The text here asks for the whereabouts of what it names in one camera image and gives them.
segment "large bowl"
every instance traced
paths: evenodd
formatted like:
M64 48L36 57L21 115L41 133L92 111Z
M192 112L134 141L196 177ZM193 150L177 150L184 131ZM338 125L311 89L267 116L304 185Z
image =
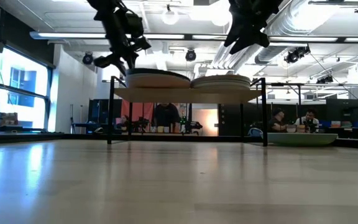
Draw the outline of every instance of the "large bowl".
M126 71L127 88L190 88L190 79L175 72L149 68Z
M269 143L288 146L325 146L337 139L337 134L267 133Z

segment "metal frame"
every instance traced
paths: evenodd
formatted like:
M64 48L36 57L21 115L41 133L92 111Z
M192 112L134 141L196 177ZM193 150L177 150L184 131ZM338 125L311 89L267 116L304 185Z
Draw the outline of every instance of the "metal frame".
M120 84L122 84L123 86L126 87L125 83L123 81L121 81L120 79L118 79L115 76L112 76L110 79L110 96L109 96L109 118L108 118L108 136L107 136L107 141L108 144L112 144L112 140L114 139L120 139L122 140L122 138L124 138L125 136L115 136L113 137L112 133L113 133L113 109L114 109L114 90L115 90L115 86L114 83L115 81L118 81ZM251 84L251 86L256 85L257 83L260 83L260 85L262 86L261 92L262 92L262 122L263 122L263 127L262 127L262 131L263 131L263 146L267 146L267 105L266 105L266 79L265 78L260 78L258 80L256 80L255 82L253 82ZM191 121L192 120L192 109L193 109L193 105L191 103L189 103L189 107L188 107L188 119ZM169 141L169 139L174 139L176 141L208 141L208 142L227 142L228 139L233 140L233 141L239 141L239 142L249 142L250 139L255 139L255 138L248 138L245 137L245 132L244 132L244 105L241 103L240 104L240 114L241 114L241 136L240 137L232 137L232 138L225 138L222 136L218 136L218 137L208 137L208 138L204 138L202 136L132 136L132 102L129 102L129 120L128 120L128 127L127 127L127 131L128 131L128 135L127 135L127 140L130 141L131 139L133 140L143 140L143 141Z

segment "window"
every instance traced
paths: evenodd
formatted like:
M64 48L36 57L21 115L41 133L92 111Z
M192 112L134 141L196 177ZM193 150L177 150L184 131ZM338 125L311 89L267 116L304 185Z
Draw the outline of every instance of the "window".
M27 128L44 128L45 100L0 89L0 112L17 113L20 124Z
M9 49L0 54L0 83L46 96L48 69Z

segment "t-shirt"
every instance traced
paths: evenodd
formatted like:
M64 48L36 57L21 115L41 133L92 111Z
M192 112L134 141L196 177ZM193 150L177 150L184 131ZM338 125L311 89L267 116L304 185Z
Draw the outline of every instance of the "t-shirt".
M155 107L154 118L157 126L169 127L173 123L180 122L178 108L171 103L167 106L158 105Z
M272 118L268 123L267 123L267 132L285 132L285 129L281 130L281 131L276 131L273 129L274 124L278 124L280 126L283 126L284 123L282 121L277 120L276 118Z
M301 124L303 124L305 121L306 121L306 117L304 116L304 117L302 117L302 123L301 123ZM295 124L296 124L296 125L299 125L299 124L300 124L300 123L299 123L299 118L296 119ZM318 121L316 118L313 118L313 124L319 124L319 121Z

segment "ceiling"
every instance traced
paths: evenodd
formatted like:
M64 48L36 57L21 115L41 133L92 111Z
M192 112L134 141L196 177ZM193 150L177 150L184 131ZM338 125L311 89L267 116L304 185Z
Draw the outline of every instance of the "ceiling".
M285 0L280 8L290 1ZM219 17L216 16L217 14L223 15L222 12L226 10L217 12L209 6L194 6L193 0L170 1L171 8L178 13L178 21L174 25L168 25L162 20L162 13L166 11L166 1L124 2L129 9L143 17L146 33L225 34L229 28L229 23L225 26L216 26L211 22L215 17ZM0 5L39 32L104 32L101 24L93 20L95 10L84 0L0 0ZM354 13L354 9L355 7L349 6L337 7L332 16L313 29L309 35L358 35L358 13ZM207 19L199 21L192 19L194 17ZM86 51L92 51L98 56L107 54L109 48L105 40L68 40L64 43L65 50L78 60L82 59ZM215 41L164 40L161 43L167 48L163 51L166 55L142 53L137 60L137 66L158 68L156 61L161 58L157 57L163 57L168 70L193 71L197 63L211 63L222 48L221 42ZM196 49L198 58L195 62L186 62L186 49ZM283 56L278 55L268 65L255 65L253 59L238 63L238 67L242 67L242 70L236 71L240 74L242 71L247 76L272 77L271 80L294 77L305 82L310 76L329 68L337 68L333 71L338 78L346 77L348 69L358 62L358 44L310 44L310 49L314 58L308 55L290 65L288 69L280 66Z

